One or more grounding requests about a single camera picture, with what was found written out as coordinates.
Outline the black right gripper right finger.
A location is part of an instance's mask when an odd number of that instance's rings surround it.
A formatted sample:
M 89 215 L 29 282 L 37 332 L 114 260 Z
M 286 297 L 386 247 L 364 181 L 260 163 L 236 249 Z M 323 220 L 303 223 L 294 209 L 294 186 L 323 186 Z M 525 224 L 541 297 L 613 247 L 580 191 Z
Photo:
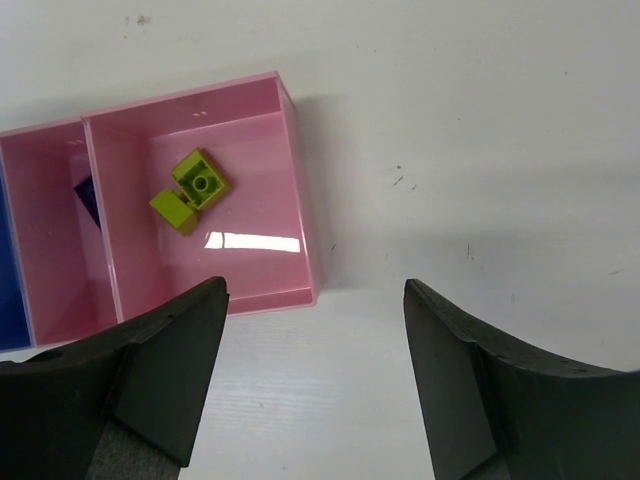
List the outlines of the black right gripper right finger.
M 635 479 L 639 375 L 530 345 L 420 280 L 404 318 L 438 479 Z

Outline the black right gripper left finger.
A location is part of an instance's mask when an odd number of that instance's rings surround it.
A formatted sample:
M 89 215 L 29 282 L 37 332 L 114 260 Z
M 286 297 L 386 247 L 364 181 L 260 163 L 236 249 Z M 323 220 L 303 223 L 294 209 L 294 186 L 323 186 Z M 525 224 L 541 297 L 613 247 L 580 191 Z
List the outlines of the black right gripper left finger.
M 227 316 L 213 277 L 98 334 L 1 365 L 5 479 L 175 479 Z

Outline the small green lego brick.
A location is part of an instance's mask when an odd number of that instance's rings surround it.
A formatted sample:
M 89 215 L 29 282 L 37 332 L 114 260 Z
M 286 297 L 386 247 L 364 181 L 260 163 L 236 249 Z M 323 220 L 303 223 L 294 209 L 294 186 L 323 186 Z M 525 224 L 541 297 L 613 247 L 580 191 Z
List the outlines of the small green lego brick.
M 198 226 L 198 211 L 178 192 L 163 189 L 149 202 L 151 208 L 177 233 L 189 236 Z

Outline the purple lego brick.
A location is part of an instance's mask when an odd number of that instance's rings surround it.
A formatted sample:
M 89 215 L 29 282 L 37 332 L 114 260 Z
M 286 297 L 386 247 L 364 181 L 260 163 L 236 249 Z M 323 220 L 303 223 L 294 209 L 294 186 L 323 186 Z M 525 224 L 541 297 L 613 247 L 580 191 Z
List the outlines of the purple lego brick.
M 73 187 L 73 190 L 94 223 L 96 224 L 97 228 L 101 229 L 100 214 L 93 177 L 91 175 L 87 176 L 78 184 L 76 184 Z

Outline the lime green lego brick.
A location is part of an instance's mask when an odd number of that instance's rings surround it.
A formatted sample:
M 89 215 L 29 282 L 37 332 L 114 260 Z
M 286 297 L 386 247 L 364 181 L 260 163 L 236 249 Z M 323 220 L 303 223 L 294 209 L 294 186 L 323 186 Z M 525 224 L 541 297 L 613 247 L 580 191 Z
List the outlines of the lime green lego brick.
M 171 170 L 171 175 L 197 211 L 209 210 L 231 191 L 226 176 L 201 148 L 184 157 Z

